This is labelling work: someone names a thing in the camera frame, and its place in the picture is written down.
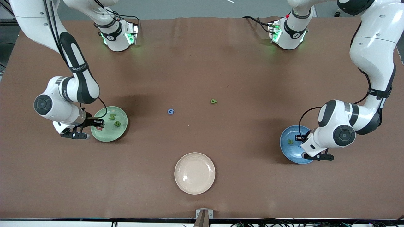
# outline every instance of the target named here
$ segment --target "wire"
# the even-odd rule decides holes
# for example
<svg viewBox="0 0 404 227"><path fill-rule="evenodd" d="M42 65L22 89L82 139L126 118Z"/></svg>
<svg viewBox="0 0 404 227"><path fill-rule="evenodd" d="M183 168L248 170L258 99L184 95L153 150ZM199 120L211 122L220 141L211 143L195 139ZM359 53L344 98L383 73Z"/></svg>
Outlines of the wire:
<svg viewBox="0 0 404 227"><path fill-rule="evenodd" d="M359 71L361 71L361 72L365 75L366 80L368 81L368 89L370 89L370 79L369 79L369 76L368 76L365 72L363 72L361 69L359 69ZM365 100L365 99L368 97L368 95L369 95L369 94L366 93L366 95L363 96L363 98L361 98L361 99L360 99L359 101L357 101L357 102L354 102L354 104L358 104L358 103L362 102L363 100ZM309 111L311 111L311 110L319 109L319 108L321 108L321 107L319 107L319 106L313 107L313 108L311 108L311 109L306 110L306 112L303 113L302 117L301 117L300 120L299 120L299 135L300 135L300 138L302 138L302 133L301 133L301 131L300 131L300 123L301 123L301 121L302 121L304 115L307 114L307 113L308 113ZM383 119L381 109L378 110L378 112L379 112L379 115L380 115L380 124L379 124L379 126L380 126L380 125L381 125L381 122L382 122L382 119Z"/></svg>
<svg viewBox="0 0 404 227"><path fill-rule="evenodd" d="M53 3L52 3L52 0L49 0L49 2L50 2L50 10L51 10L51 12L52 12L52 17L53 17L53 26L55 27L55 31L56 31L56 38L57 38L57 43L56 43L56 44L57 44L57 46L59 47L60 55L62 56L62 58L63 58L63 60L65 61L66 65L69 67L69 64L67 63L67 60L66 60L66 57L65 57L65 53L64 53L63 48L62 48L62 44L61 44L61 42L60 42L59 32L57 31L56 18L55 18L55 13L54 13L54 11L53 11Z"/></svg>
<svg viewBox="0 0 404 227"><path fill-rule="evenodd" d="M57 47L57 49L58 49L60 55L62 56L62 59L64 60L64 62L66 63L66 65L69 66L68 63L67 63L67 60L66 60L66 58L65 58L65 56L64 56L64 54L63 54L63 51L62 51L62 49L61 49L61 46L59 46L58 39L56 38L56 36L58 36L58 38L59 38L59 34L55 35L55 31L53 30L51 17L50 17L50 15L49 15L48 4L47 4L46 0L43 0L43 2L44 2L44 6L45 6L45 11L46 11L46 18L48 19L48 23L49 23L50 31L52 32L53 40L55 41L56 47ZM51 6L51 9L52 9L52 12L53 12L52 2L51 2L51 1L49 1L49 2L50 2L50 6Z"/></svg>
<svg viewBox="0 0 404 227"><path fill-rule="evenodd" d="M318 222L318 221L311 221L308 223L304 223L303 227L306 227L308 224L316 224L316 227L341 227L339 223L329 223L329 222Z"/></svg>
<svg viewBox="0 0 404 227"><path fill-rule="evenodd" d="M103 9L107 12L107 14L108 14L114 21L119 21L119 20L115 19L115 17L111 16L111 14L109 14L110 11L107 10L107 9L105 9L105 6L102 5L102 3L101 3L99 0L94 0L94 2L97 3L97 5L99 5L101 8L103 8Z"/></svg>
<svg viewBox="0 0 404 227"><path fill-rule="evenodd" d="M356 224L359 220L356 220L354 223L350 224L349 226L353 226L354 224Z"/></svg>
<svg viewBox="0 0 404 227"><path fill-rule="evenodd" d="M119 15L119 16L121 16L121 17L134 17L134 18L136 18L138 21L140 21L140 19L139 19L138 17L136 17L136 16L122 15L122 14L117 13L116 11L110 11L110 10L107 10L107 11L109 11L109 12L111 12L111 13L113 13L113 14Z"/></svg>
<svg viewBox="0 0 404 227"><path fill-rule="evenodd" d="M255 18L253 18L253 17L250 17L250 16L245 16L245 17L243 17L243 18L251 19L251 20L253 20L253 21L259 23L259 24L261 25L261 28L264 29L264 31L266 31L266 32L268 32L268 33L271 33L271 34L275 34L275 32L266 30L266 29L264 28L264 25L268 26L268 23L272 23L272 22L277 21L277 20L269 21L269 22L267 22L267 23L263 23L263 22L261 22L261 21L259 20L259 17L257 17L257 19L255 19Z"/></svg>
<svg viewBox="0 0 404 227"><path fill-rule="evenodd" d="M104 113L104 115L102 115L102 117L99 117L99 118L103 118L103 117L105 117L105 115L107 115L108 109L107 109L107 106L105 105L104 101L102 101L102 99L101 99L100 97L98 97L98 99L102 102L102 104L104 105L104 108L105 108L105 113Z"/></svg>
<svg viewBox="0 0 404 227"><path fill-rule="evenodd" d="M102 101L102 99L101 99L100 97L98 97L98 99L99 99L99 100L102 102L102 104L104 105L105 113L104 113L104 115L102 115L101 117L92 117L92 118L88 118L88 119L100 119L100 118L105 117L105 115L107 115L107 111L108 111L107 106L105 105L104 101Z"/></svg>
<svg viewBox="0 0 404 227"><path fill-rule="evenodd" d="M255 19L254 17L245 16L245 17L243 17L243 18L251 19L251 20L253 20L253 21L257 22L257 23L260 23L260 24L262 24L262 25L268 25L267 23L263 23L263 22L261 22L261 21L258 21L258 20Z"/></svg>
<svg viewBox="0 0 404 227"><path fill-rule="evenodd" d="M259 20L259 17L257 17L257 20L258 20L258 22L259 22L259 25L261 25L261 28L264 29L264 31L266 31L266 32L268 32L268 33L271 33L271 34L275 34L275 32L271 32L271 31L266 30L266 29L264 28L264 26L262 25L261 21Z"/></svg>

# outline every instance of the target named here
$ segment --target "gray floor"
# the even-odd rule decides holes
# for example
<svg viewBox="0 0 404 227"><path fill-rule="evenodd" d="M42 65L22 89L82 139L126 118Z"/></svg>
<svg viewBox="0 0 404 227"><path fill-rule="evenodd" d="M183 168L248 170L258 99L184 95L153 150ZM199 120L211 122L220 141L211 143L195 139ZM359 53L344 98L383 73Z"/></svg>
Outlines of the gray floor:
<svg viewBox="0 0 404 227"><path fill-rule="evenodd" d="M269 17L284 16L290 12L286 0L121 0L111 8L122 15L135 15L140 19L173 19L178 17ZM336 1L316 5L318 17L333 17L338 9ZM89 20L83 13L69 8L61 1L58 9L61 20ZM350 15L341 13L341 17ZM0 18L12 18L0 7ZM19 28L0 26L0 42L14 43ZM397 45L404 53L404 35ZM7 65L13 46L0 44L0 63Z"/></svg>

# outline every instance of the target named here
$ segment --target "green light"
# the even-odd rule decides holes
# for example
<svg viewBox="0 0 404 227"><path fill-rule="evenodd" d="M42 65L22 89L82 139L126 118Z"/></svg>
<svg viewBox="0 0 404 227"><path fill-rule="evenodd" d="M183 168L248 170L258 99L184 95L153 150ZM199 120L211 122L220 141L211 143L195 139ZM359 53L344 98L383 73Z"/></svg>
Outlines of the green light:
<svg viewBox="0 0 404 227"><path fill-rule="evenodd" d="M306 32L303 33L302 39L300 40L300 42L303 42L303 38L304 38L304 35L305 35L305 34L306 34Z"/></svg>
<svg viewBox="0 0 404 227"><path fill-rule="evenodd" d="M101 33L101 37L104 40L104 44L107 45L107 41L105 41L104 35Z"/></svg>
<svg viewBox="0 0 404 227"><path fill-rule="evenodd" d="M279 40L279 36L282 34L282 30L279 29L275 34L274 34L274 38L273 41L277 42Z"/></svg>
<svg viewBox="0 0 404 227"><path fill-rule="evenodd" d="M133 36L131 34L127 34L127 33L125 33L125 35L126 35L126 39L128 40L128 43L132 44L134 42Z"/></svg>

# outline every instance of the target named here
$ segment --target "plate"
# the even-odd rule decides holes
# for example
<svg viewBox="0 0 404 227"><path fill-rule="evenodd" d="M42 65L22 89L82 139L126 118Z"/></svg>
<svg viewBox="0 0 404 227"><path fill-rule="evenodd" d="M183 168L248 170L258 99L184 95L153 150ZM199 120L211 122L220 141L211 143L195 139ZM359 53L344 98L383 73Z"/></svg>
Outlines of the plate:
<svg viewBox="0 0 404 227"><path fill-rule="evenodd" d="M174 171L178 187L191 195L206 192L215 181L215 176L216 171L212 160L198 152L182 156Z"/></svg>
<svg viewBox="0 0 404 227"><path fill-rule="evenodd" d="M98 111L94 117L101 117L105 113L105 108ZM128 127L128 116L125 111L116 106L107 107L107 114L100 118L104 120L105 127L102 130L91 126L91 133L99 141L111 142L121 137ZM115 122L119 121L120 126L116 126Z"/></svg>
<svg viewBox="0 0 404 227"><path fill-rule="evenodd" d="M309 128L300 126L300 131L302 135L310 131ZM295 140L295 135L299 134L299 126L293 125L285 129L280 136L280 148L283 154L292 162L297 164L308 164L313 160L305 159L302 157L304 152L303 148L300 147L301 141Z"/></svg>

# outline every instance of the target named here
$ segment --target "black strap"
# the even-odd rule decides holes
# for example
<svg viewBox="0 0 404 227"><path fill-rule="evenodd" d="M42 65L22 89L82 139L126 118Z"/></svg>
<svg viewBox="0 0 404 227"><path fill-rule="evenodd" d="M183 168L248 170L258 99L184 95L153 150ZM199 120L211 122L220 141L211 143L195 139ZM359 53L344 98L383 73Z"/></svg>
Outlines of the black strap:
<svg viewBox="0 0 404 227"><path fill-rule="evenodd" d="M65 80L63 80L63 82L62 82L62 88L61 88L62 89L62 95L63 95L63 98L68 102L73 102L69 98L69 95L67 94L67 84L69 83L69 80L71 80L72 78L73 77L70 76L70 77L66 78Z"/></svg>
<svg viewBox="0 0 404 227"><path fill-rule="evenodd" d="M68 69L72 72L72 73L81 73L84 72L88 69L88 63L84 62L84 64L79 65L78 67L68 67Z"/></svg>
<svg viewBox="0 0 404 227"><path fill-rule="evenodd" d="M383 98L388 98L390 96L392 90L393 90L393 86L390 87L389 91L375 90L375 89L369 88L368 94L376 96L377 99L380 100Z"/></svg>
<svg viewBox="0 0 404 227"><path fill-rule="evenodd" d="M306 18L309 18L310 13L311 13L311 9L309 9L309 14L307 14L306 16L299 16L299 15L297 15L297 14L292 10L292 15L293 15L294 17L298 18L298 19L306 19Z"/></svg>
<svg viewBox="0 0 404 227"><path fill-rule="evenodd" d="M96 28L109 28L109 27L112 27L115 24L116 21L118 21L118 20L116 19L116 15L114 15L114 19L109 24L107 24L107 25L98 25L98 24L94 23L94 27L96 27Z"/></svg>
<svg viewBox="0 0 404 227"><path fill-rule="evenodd" d="M358 120L359 117L359 107L357 104L352 104L352 116L351 119L349 120L349 124L351 126L354 126L354 124L356 123L356 121Z"/></svg>
<svg viewBox="0 0 404 227"><path fill-rule="evenodd" d="M118 29L117 29L116 31L114 31L114 32L112 32L112 33L109 33L109 34L101 32L101 34L102 34L102 35L104 36L104 38L106 38L107 40L109 40L109 41L115 41L115 40L116 40L116 37L118 37L118 35L121 34L122 28L123 28L123 26L122 26L122 24L119 22L119 27L118 27Z"/></svg>
<svg viewBox="0 0 404 227"><path fill-rule="evenodd" d="M290 38L292 38L292 39L298 39L301 35L303 35L303 33L306 31L306 29L307 29L307 27L304 29L304 30L302 30L302 31L299 31L299 32L297 32L297 31L295 31L295 30L293 30L293 29L291 29L289 26L288 26L288 20L285 20L285 23L283 24L284 25L284 27L285 27L285 32L286 33L288 33L289 35L290 35Z"/></svg>

